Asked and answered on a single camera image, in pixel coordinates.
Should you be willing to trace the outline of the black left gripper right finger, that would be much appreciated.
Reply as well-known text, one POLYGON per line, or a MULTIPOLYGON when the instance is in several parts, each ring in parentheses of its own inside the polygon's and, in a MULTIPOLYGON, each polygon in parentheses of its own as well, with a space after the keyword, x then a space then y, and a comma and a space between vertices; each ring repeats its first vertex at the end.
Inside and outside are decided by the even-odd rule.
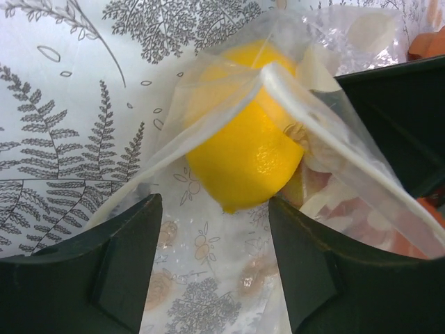
POLYGON ((293 333, 443 333, 444 259, 380 250, 273 198, 269 221, 293 333))

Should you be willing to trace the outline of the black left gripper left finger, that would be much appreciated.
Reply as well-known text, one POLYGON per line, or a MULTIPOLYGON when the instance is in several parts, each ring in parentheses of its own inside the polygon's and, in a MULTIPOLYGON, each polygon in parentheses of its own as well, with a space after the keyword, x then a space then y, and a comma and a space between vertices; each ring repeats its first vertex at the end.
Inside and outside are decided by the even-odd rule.
POLYGON ((162 220, 159 194, 86 232, 1 260, 2 333, 137 333, 162 220))

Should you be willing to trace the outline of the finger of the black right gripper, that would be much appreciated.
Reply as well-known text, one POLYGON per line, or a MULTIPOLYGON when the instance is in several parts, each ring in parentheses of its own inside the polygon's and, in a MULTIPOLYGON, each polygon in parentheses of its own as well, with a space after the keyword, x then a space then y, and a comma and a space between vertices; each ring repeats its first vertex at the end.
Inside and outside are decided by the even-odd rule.
POLYGON ((444 197, 444 57, 337 77, 413 197, 444 197))

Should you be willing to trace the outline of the clear polka dot zip bag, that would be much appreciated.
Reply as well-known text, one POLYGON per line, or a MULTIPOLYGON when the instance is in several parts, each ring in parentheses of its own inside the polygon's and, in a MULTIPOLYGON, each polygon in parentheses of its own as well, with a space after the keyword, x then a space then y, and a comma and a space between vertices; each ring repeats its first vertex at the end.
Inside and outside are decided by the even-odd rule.
POLYGON ((403 187, 384 145, 339 85, 403 62, 402 15, 334 5, 271 10, 203 46, 178 81, 156 152, 92 216, 99 225, 151 192, 163 197, 144 333, 288 333, 284 272, 296 301, 329 290, 302 264, 294 224, 272 222, 282 200, 318 228, 383 255, 435 259, 444 229, 403 187))

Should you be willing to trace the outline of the yellow fake lemon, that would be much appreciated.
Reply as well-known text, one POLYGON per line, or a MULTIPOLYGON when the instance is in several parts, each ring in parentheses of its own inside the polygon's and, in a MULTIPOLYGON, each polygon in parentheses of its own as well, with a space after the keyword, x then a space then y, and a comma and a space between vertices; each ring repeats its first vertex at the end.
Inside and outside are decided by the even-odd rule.
MULTIPOLYGON (((236 74, 277 62, 294 73, 296 64, 266 40, 223 52, 205 68, 192 90, 188 117, 196 120, 210 107, 233 102, 241 89, 236 74)), ((260 90, 233 120, 186 154, 194 175, 224 212, 233 214, 266 202, 291 179, 304 150, 276 126, 282 107, 260 90)))

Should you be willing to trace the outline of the orange plastic tub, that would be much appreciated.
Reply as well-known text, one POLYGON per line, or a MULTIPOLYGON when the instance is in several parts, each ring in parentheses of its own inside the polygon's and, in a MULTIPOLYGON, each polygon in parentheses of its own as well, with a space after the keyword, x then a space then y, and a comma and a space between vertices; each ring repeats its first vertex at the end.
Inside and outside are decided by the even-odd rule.
POLYGON ((417 61, 444 54, 444 27, 442 27, 438 32, 419 34, 408 48, 407 60, 417 61))

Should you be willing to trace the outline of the floral patterned table mat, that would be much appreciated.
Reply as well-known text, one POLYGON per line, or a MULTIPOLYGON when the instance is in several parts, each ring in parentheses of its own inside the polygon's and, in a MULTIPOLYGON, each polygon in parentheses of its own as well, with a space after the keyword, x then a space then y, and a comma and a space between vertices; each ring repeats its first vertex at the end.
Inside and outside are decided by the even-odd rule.
MULTIPOLYGON (((334 5, 402 15, 405 59, 393 65, 444 27, 443 1, 2 1, 1 260, 97 226, 92 216, 156 152, 203 46, 271 10, 334 5)), ((163 208, 159 192, 137 203, 155 194, 163 208)))

